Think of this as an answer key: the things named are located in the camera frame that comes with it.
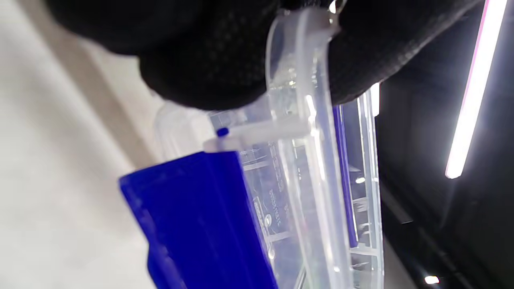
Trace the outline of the person's left hand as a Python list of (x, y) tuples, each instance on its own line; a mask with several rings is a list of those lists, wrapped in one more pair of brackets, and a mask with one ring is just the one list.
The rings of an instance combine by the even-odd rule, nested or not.
[[(279, 12), (328, 0), (46, 0), (68, 31), (139, 59), (147, 86), (201, 110), (231, 110), (266, 91), (266, 42)], [(478, 0), (348, 0), (329, 43), (332, 104), (386, 80)]]

